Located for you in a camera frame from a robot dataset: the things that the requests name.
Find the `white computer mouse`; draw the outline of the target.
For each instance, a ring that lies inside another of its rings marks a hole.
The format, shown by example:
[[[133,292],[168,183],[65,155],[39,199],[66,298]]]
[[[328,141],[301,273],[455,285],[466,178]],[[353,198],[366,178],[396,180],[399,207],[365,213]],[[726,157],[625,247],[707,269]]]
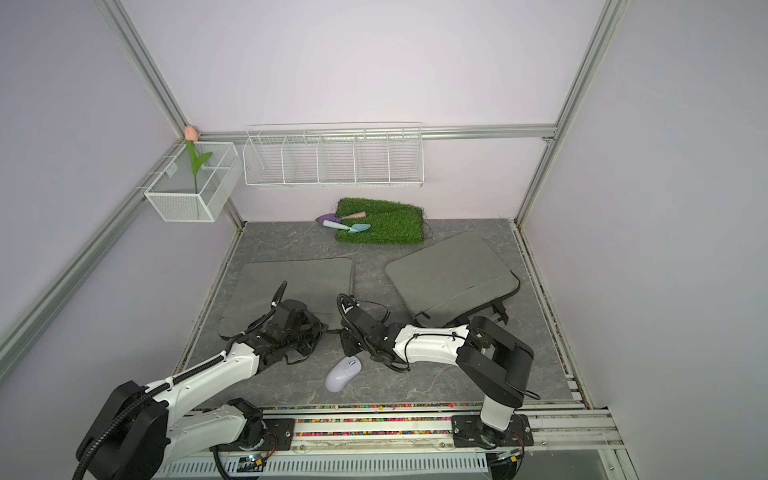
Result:
[[[356,356],[340,360],[326,375],[324,385],[331,393],[341,392],[362,371],[362,363]]]

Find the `grey laptop bag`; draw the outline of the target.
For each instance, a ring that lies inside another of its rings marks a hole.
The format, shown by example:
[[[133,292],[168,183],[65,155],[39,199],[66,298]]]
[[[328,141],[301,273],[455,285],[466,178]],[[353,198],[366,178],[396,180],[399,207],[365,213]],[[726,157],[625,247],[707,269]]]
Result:
[[[504,301],[521,281],[477,234],[465,232],[385,266],[416,325],[448,328],[490,308],[507,324]]]
[[[266,314],[281,285],[286,286],[285,300],[304,303],[329,329],[339,329],[341,318],[336,298],[340,293],[353,293],[354,261],[334,258],[245,265],[219,321],[219,336],[227,339]]]

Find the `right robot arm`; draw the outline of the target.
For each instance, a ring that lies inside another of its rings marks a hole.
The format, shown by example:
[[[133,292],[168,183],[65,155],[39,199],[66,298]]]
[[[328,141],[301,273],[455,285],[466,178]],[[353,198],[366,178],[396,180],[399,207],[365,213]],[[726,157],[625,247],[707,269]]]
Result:
[[[397,373],[424,362],[456,366],[482,391],[480,413],[453,420],[456,446],[523,450],[533,444],[527,418],[517,413],[525,399],[540,398],[528,389],[535,354],[523,340],[483,316],[460,326],[424,328],[377,320],[346,294],[337,296],[336,305],[347,356],[366,352]]]

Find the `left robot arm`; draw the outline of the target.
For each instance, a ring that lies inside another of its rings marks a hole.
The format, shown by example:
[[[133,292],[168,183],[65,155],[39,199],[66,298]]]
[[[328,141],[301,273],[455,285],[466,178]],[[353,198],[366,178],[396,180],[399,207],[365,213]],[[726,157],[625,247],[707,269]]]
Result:
[[[147,385],[117,386],[77,448],[74,478],[150,479],[167,464],[208,447],[259,446],[266,434],[263,413],[248,401],[189,413],[291,351],[303,358],[314,352],[328,327],[304,303],[284,299],[286,288],[281,284],[268,312],[228,338],[213,357]]]

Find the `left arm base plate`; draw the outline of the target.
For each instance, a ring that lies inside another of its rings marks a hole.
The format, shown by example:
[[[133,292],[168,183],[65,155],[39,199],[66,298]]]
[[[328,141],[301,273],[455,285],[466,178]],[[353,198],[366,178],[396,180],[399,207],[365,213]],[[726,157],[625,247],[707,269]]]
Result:
[[[224,452],[288,451],[294,438],[294,418],[249,420],[243,431],[231,442],[217,445]]]

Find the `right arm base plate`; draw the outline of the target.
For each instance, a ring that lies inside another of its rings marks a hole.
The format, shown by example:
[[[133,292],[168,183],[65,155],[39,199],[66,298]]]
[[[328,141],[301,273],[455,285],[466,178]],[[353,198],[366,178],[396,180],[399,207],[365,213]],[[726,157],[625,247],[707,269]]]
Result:
[[[491,450],[501,447],[530,447],[534,445],[529,419],[514,414],[505,430],[485,425],[479,415],[454,415],[451,433],[457,448],[476,447]]]

